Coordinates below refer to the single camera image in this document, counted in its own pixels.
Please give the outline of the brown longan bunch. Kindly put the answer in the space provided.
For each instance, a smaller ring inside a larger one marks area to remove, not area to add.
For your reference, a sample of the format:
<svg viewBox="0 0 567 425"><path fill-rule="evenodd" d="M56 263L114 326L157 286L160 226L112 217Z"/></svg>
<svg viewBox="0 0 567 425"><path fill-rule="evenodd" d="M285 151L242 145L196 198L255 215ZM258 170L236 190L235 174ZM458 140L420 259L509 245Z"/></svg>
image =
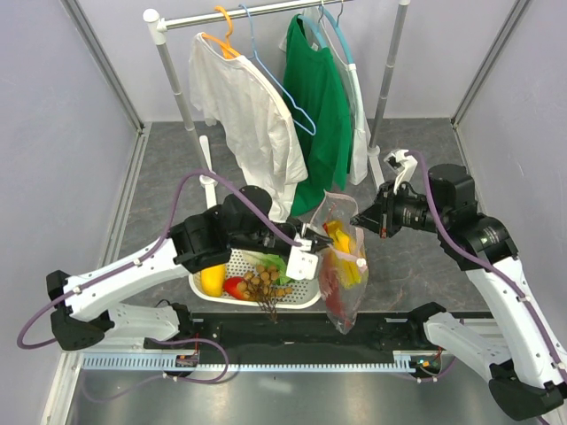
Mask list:
<svg viewBox="0 0 567 425"><path fill-rule="evenodd" d="M255 302L271 321L277 322L276 306L292 293L292 287L275 285L269 274L264 274L260 278L256 270L245 273L243 278L251 294L250 299L245 301Z"/></svg>

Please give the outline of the red plastic lobster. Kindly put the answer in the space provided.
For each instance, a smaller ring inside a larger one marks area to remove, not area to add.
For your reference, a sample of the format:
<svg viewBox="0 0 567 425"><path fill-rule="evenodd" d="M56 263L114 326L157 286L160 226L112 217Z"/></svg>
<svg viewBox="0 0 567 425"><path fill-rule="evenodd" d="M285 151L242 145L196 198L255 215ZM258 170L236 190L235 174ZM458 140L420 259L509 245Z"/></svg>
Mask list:
<svg viewBox="0 0 567 425"><path fill-rule="evenodd" d="M330 263L331 247L323 254L322 266L319 273L319 287L329 318L341 334L346 334L353 326L353 319L349 318L346 303L342 293L346 289L338 281L337 272Z"/></svg>

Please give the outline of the red yellow mango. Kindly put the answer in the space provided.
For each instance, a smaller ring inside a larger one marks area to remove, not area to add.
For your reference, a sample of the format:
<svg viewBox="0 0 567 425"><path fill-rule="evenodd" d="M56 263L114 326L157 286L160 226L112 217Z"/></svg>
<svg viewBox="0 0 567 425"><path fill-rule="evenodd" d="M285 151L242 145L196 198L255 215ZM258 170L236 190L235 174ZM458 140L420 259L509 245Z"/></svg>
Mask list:
<svg viewBox="0 0 567 425"><path fill-rule="evenodd" d="M230 277L224 282L223 289L233 298L238 300L249 300L251 296L247 282L243 277Z"/></svg>

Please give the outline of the yellow banana bunch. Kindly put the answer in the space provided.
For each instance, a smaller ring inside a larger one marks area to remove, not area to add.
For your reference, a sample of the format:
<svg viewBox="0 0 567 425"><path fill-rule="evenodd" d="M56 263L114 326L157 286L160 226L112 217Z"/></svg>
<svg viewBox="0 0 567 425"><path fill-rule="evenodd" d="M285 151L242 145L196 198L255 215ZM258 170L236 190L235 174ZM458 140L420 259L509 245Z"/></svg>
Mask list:
<svg viewBox="0 0 567 425"><path fill-rule="evenodd" d="M340 220L323 224L328 237L333 240L330 250L330 263L337 272L342 287L351 289L363 281L367 272L367 261L357 249L355 238L350 236Z"/></svg>

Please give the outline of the yellow lemon fruit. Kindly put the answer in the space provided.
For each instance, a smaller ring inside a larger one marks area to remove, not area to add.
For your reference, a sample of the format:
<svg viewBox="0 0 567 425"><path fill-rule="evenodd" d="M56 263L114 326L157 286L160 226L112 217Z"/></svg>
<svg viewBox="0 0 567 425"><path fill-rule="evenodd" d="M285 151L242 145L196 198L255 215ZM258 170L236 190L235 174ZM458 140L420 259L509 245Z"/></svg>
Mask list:
<svg viewBox="0 0 567 425"><path fill-rule="evenodd" d="M208 267L200 272L201 289L207 296L219 298L223 293L225 279L225 264Z"/></svg>

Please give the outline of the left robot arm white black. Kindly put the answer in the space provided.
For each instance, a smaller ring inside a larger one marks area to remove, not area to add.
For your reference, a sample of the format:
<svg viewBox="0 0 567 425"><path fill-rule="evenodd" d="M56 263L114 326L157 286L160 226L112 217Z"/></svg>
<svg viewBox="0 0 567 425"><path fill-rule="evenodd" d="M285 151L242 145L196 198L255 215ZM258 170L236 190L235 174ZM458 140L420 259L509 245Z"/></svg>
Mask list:
<svg viewBox="0 0 567 425"><path fill-rule="evenodd" d="M195 333L186 306L141 307L124 301L163 282L227 264L235 250L275 254L288 259L286 274L293 280L313 279L317 254L330 238L296 219L264 223L258 215L271 206L267 191L246 186L106 267L80 275L50 273L47 290L56 304L50 324L58 345L79 351L104 340L135 338L146 348L165 342L187 347Z"/></svg>

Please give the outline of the clear pink zip bag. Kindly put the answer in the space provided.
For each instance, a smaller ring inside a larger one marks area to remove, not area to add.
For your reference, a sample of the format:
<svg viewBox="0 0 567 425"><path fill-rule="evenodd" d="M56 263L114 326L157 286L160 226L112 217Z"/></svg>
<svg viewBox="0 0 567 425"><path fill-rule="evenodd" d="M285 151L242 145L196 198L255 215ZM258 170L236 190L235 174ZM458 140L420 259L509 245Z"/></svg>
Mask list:
<svg viewBox="0 0 567 425"><path fill-rule="evenodd" d="M350 223L358 213L352 197L326 191L309 222L311 229L330 239L321 252L318 284L327 316L343 335L356 322L369 280L364 232Z"/></svg>

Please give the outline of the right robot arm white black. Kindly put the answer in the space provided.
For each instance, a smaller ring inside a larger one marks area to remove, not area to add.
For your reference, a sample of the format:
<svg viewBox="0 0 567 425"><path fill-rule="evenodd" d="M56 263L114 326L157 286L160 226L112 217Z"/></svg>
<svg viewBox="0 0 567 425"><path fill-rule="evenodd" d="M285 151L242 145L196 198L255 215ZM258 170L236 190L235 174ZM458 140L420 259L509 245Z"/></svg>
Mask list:
<svg viewBox="0 0 567 425"><path fill-rule="evenodd" d="M485 300L505 344L490 342L434 302L411 311L408 342L449 351L487 383L509 418L564 424L566 350L532 294L510 233L478 210L475 183L465 167L433 166L424 187L419 194L408 182L385 182L373 204L351 222L382 238L403 228L436 234L444 253Z"/></svg>

